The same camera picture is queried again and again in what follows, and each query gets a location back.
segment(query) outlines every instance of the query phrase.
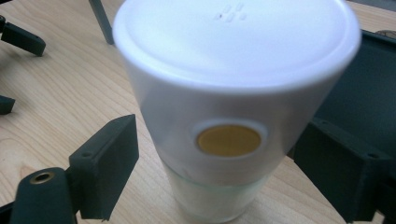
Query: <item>cup lid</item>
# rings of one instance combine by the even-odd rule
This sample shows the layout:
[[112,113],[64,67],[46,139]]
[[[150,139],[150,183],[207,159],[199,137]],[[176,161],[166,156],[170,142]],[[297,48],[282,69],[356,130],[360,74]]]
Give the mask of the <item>cup lid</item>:
[[152,76],[232,91],[326,80],[361,42],[344,0],[127,0],[113,32],[126,60]]

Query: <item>black plastic part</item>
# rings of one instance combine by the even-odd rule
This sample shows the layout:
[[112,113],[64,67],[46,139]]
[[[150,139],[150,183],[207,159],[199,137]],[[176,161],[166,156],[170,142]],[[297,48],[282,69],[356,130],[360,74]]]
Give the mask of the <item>black plastic part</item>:
[[76,223],[65,171],[49,168],[26,176],[18,186],[10,223]]
[[5,25],[6,25],[6,18],[0,15],[0,34],[3,33],[3,29]]
[[0,207],[0,223],[8,224],[11,220],[12,207],[14,203],[8,203],[2,207]]
[[40,37],[9,22],[3,28],[1,40],[37,56],[42,56],[46,47],[46,43]]
[[105,36],[107,44],[113,45],[113,33],[110,22],[107,19],[105,9],[103,8],[101,0],[90,0],[91,8],[95,14],[96,19],[99,22],[99,26],[102,29],[102,33]]
[[379,184],[375,206],[384,214],[388,223],[396,223],[396,162],[393,163],[390,178]]
[[11,113],[14,104],[14,99],[0,95],[0,115],[6,115]]
[[110,121],[69,158],[74,210],[109,220],[138,157],[134,115]]
[[[357,57],[290,154],[346,222],[372,220],[395,167],[395,62],[395,40],[363,32]],[[396,211],[382,205],[390,220]]]

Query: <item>circular label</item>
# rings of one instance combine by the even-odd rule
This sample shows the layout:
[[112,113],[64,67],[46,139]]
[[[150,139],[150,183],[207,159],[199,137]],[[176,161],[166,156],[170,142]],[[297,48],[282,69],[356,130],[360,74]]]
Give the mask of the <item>circular label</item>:
[[220,125],[202,131],[198,146],[208,154],[237,157],[246,155],[261,144],[260,135],[242,125]]

